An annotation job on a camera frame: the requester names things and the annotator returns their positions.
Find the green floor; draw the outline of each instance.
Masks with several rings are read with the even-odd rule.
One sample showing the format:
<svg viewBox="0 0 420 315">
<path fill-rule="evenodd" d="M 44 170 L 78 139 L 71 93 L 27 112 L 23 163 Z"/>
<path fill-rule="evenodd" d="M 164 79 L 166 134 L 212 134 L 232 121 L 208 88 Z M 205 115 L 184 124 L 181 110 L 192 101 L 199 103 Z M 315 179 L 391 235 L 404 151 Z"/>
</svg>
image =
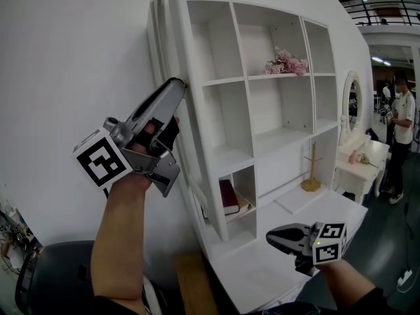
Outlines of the green floor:
<svg viewBox="0 0 420 315">
<path fill-rule="evenodd" d="M 413 276 L 400 288 L 407 289 L 414 281 L 420 267 L 420 156 L 412 156 L 403 167 L 404 198 L 389 205 L 389 195 L 379 198 L 371 193 L 364 200 L 369 209 L 357 235 L 348 248 L 345 258 L 359 272 L 368 277 L 388 296 L 388 304 L 410 314 L 420 314 L 416 300 L 420 298 L 420 273 L 413 288 L 407 293 L 395 291 L 396 281 L 406 270 L 406 229 L 404 205 L 409 201 L 408 223 L 413 228 L 414 239 L 408 242 L 408 262 Z M 321 274 L 311 279 L 299 295 L 298 301 L 336 309 Z"/>
</svg>

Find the shoe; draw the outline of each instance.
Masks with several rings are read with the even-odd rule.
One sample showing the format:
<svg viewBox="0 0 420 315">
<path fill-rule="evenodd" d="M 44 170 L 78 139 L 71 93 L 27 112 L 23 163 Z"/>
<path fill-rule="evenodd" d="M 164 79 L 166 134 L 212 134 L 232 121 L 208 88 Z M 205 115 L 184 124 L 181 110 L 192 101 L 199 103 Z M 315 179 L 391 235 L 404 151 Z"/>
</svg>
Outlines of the shoe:
<svg viewBox="0 0 420 315">
<path fill-rule="evenodd" d="M 385 192 L 387 194 L 392 194 L 392 187 L 388 188 L 388 187 L 384 186 L 381 191 Z"/>
<path fill-rule="evenodd" d="M 399 195 L 393 195 L 393 197 L 391 197 L 389 199 L 389 203 L 390 204 L 398 203 L 403 197 L 404 197 L 404 194 L 403 193 L 401 193 Z"/>
</svg>

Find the black sleeve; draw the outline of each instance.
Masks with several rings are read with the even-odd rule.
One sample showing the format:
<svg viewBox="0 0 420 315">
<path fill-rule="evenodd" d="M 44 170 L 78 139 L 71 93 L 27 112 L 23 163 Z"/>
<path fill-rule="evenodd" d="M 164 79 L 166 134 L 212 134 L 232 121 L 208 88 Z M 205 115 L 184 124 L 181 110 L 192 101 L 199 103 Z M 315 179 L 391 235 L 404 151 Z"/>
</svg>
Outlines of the black sleeve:
<svg viewBox="0 0 420 315">
<path fill-rule="evenodd" d="M 362 297 L 353 307 L 347 310 L 348 315 L 359 314 L 381 314 L 381 315 L 402 315 L 399 310 L 392 309 L 383 296 L 383 290 L 375 288 Z"/>
<path fill-rule="evenodd" d="M 105 297 L 94 298 L 94 313 L 95 315 L 138 315 L 132 310 L 129 310 Z"/>
</svg>

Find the dark red book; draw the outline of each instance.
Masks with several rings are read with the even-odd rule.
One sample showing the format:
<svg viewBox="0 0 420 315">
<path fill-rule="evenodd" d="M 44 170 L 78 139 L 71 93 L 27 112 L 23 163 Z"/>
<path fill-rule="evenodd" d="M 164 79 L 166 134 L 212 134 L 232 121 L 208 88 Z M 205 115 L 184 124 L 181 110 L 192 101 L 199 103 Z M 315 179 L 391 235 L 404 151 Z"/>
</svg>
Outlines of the dark red book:
<svg viewBox="0 0 420 315">
<path fill-rule="evenodd" d="M 222 194 L 223 209 L 225 215 L 238 213 L 240 210 L 234 187 L 230 180 L 219 181 L 220 193 Z"/>
</svg>

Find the ceiling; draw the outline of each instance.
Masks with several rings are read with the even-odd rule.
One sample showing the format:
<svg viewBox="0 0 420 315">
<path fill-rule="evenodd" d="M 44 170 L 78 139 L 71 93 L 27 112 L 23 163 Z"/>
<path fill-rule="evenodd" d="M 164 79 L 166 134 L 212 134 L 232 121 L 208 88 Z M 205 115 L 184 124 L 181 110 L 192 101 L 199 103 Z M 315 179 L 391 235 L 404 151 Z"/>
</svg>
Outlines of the ceiling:
<svg viewBox="0 0 420 315">
<path fill-rule="evenodd" d="M 370 45 L 371 57 L 376 56 L 399 68 L 413 68 L 413 53 L 411 47 L 398 45 Z M 372 61 L 372 65 L 383 66 L 382 63 Z"/>
</svg>

